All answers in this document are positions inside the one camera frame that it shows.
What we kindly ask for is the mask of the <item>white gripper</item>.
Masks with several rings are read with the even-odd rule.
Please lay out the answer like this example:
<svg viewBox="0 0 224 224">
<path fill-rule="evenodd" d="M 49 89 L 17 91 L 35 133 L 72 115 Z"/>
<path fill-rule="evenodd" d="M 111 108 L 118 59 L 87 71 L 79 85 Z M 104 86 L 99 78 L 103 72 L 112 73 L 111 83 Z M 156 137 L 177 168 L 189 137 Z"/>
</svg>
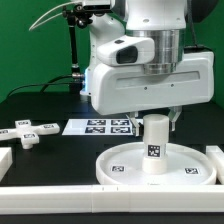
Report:
<svg viewBox="0 0 224 224">
<path fill-rule="evenodd" d="M 92 106 L 101 115 L 129 112 L 135 136 L 144 131 L 137 111 L 171 107 L 168 117 L 174 131 L 181 106 L 208 102 L 213 97 L 213 62 L 211 51 L 188 53 L 169 74 L 146 74 L 142 65 L 99 64 L 92 78 Z"/>
</svg>

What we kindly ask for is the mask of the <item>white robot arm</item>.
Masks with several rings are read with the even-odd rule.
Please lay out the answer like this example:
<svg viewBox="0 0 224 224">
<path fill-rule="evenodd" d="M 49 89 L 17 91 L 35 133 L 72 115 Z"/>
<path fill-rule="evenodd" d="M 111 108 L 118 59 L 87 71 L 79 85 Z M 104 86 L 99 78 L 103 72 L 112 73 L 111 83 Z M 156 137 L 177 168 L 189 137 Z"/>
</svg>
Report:
<svg viewBox="0 0 224 224">
<path fill-rule="evenodd" d="M 214 94 L 214 53 L 184 45 L 185 29 L 218 0 L 82 0 L 93 18 L 87 89 L 101 115 L 126 113 L 140 133 L 140 111 L 184 105 Z"/>
</svg>

